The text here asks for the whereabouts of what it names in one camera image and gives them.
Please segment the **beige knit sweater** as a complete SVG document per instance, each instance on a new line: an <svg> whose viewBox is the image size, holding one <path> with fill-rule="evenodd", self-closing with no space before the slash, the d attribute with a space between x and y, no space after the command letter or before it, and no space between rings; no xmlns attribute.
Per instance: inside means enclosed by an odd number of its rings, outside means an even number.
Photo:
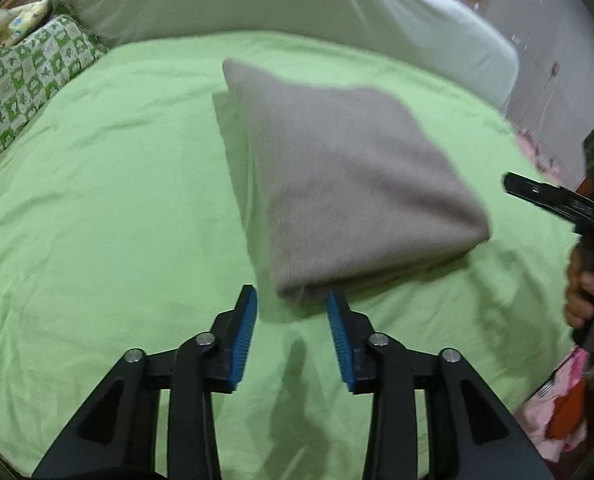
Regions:
<svg viewBox="0 0 594 480"><path fill-rule="evenodd" d="M394 96L295 84L234 60L222 70L254 158L278 296L368 287L489 239L483 204Z"/></svg>

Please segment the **pink blanket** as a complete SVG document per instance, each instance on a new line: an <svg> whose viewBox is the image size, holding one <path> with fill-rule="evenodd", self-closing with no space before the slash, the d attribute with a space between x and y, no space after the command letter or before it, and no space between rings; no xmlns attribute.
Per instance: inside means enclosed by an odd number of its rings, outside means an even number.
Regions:
<svg viewBox="0 0 594 480"><path fill-rule="evenodd" d="M588 352L573 346L515 418L544 460L557 463L586 437L583 369Z"/></svg>

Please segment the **green bed sheet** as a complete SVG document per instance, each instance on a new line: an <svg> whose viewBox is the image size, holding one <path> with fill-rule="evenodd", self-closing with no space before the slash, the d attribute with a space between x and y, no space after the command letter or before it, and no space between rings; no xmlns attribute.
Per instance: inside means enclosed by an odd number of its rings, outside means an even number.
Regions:
<svg viewBox="0 0 594 480"><path fill-rule="evenodd" d="M259 293L245 376L216 396L227 479L357 479L370 398L341 381L325 310L274 292L228 58L300 84L390 93L487 209L461 260L354 295L408 348L461 351L510 410L571 346L569 224L507 195L536 170L488 103L410 64L270 32L108 52L0 158L0 453L25 474L123 352L169 350Z"/></svg>

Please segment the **striped headboard cover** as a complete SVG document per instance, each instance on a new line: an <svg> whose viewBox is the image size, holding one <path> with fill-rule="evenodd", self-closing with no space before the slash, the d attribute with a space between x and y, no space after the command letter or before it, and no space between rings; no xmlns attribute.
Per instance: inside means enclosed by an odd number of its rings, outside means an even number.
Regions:
<svg viewBox="0 0 594 480"><path fill-rule="evenodd" d="M515 47L460 0L56 0L109 47L268 30L345 44L435 73L502 110Z"/></svg>

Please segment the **green patterned pillow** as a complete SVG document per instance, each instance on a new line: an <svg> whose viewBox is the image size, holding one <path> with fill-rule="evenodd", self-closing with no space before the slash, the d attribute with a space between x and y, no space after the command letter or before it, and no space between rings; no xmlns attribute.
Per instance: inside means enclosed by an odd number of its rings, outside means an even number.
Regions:
<svg viewBox="0 0 594 480"><path fill-rule="evenodd" d="M107 51L67 14L0 50L0 155L59 90Z"/></svg>

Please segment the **yellow floral quilt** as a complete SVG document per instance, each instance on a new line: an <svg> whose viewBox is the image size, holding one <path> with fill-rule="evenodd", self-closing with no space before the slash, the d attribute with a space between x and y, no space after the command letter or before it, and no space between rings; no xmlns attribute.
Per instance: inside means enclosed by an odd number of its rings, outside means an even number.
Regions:
<svg viewBox="0 0 594 480"><path fill-rule="evenodd" d="M52 9L53 0L38 0L11 9L0 9L0 50L26 38Z"/></svg>

